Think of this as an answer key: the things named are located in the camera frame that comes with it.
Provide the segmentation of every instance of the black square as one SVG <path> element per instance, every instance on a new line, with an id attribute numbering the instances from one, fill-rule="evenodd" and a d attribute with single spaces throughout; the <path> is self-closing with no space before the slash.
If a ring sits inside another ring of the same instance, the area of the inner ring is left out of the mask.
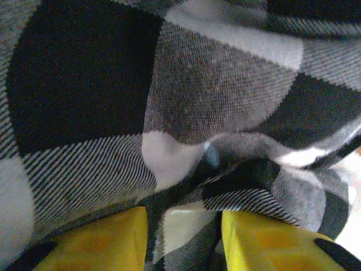
<path id="1" fill-rule="evenodd" d="M 7 76 L 20 153 L 141 133 L 161 24 L 110 1 L 42 1 Z"/>
<path id="2" fill-rule="evenodd" d="M 259 132 L 295 149 L 327 138 L 361 114 L 361 93 L 300 73 Z"/>
<path id="3" fill-rule="evenodd" d="M 326 194 L 326 210 L 318 233 L 335 240 L 346 225 L 349 217 L 349 204 L 329 191 Z"/>

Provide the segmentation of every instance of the striped pattern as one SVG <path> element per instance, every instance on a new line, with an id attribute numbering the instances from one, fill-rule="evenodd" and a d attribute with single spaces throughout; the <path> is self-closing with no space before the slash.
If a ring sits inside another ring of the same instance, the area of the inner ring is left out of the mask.
<path id="1" fill-rule="evenodd" d="M 184 205 L 184 204 L 193 203 L 193 202 L 200 202 L 200 201 L 202 201 L 202 197 L 203 197 L 203 190 L 196 189 L 195 191 L 193 191 L 192 193 L 187 195 L 185 200 L 182 200 L 179 204 Z"/>
<path id="2" fill-rule="evenodd" d="M 361 42 L 305 41 L 301 72 L 332 84 L 361 90 Z"/>
<path id="3" fill-rule="evenodd" d="M 359 23 L 338 23 L 273 14 L 268 15 L 268 27 L 274 31 L 299 36 L 361 36 L 361 24 Z"/>
<path id="4" fill-rule="evenodd" d="M 264 189 L 246 189 L 215 196 L 204 201 L 210 211 L 247 211 L 270 216 L 292 225 L 298 220 L 287 213 L 276 199 Z"/>
<path id="5" fill-rule="evenodd" d="M 40 228 L 57 226 L 135 191 L 153 190 L 141 154 L 142 136 L 96 139 L 23 157 Z"/>
<path id="6" fill-rule="evenodd" d="M 203 186 L 205 186 L 205 185 L 207 185 L 209 183 L 217 182 L 219 179 L 221 179 L 224 176 L 227 176 L 228 174 L 230 174 L 235 169 L 236 169 L 236 166 L 230 165 L 227 169 L 225 169 L 223 172 L 221 172 L 217 176 L 215 176 L 213 178 L 208 178 L 206 181 L 204 181 L 203 183 L 198 185 L 198 188 L 201 188 L 201 187 L 203 187 Z"/>
<path id="7" fill-rule="evenodd" d="M 6 97 L 5 77 L 7 66 L 6 59 L 0 56 L 0 159 L 11 158 L 17 153 Z"/>

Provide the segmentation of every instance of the buffalo check pattern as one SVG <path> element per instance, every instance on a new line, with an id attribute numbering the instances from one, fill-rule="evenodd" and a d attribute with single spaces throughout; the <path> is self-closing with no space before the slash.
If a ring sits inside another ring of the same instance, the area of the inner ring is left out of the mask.
<path id="1" fill-rule="evenodd" d="M 350 193 L 329 166 L 361 133 L 359 6 L 2 1 L 0 269 L 134 206 L 147 270 L 224 269 L 224 210 L 335 238 Z"/>

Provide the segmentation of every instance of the plaid fabric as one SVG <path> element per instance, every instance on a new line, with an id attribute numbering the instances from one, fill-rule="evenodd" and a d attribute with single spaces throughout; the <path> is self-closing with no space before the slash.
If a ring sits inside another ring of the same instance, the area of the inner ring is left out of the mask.
<path id="1" fill-rule="evenodd" d="M 225 268 L 223 210 L 335 238 L 349 188 L 328 167 L 360 142 L 359 6 L 2 1 L 0 268 L 137 205 L 149 270 Z"/>

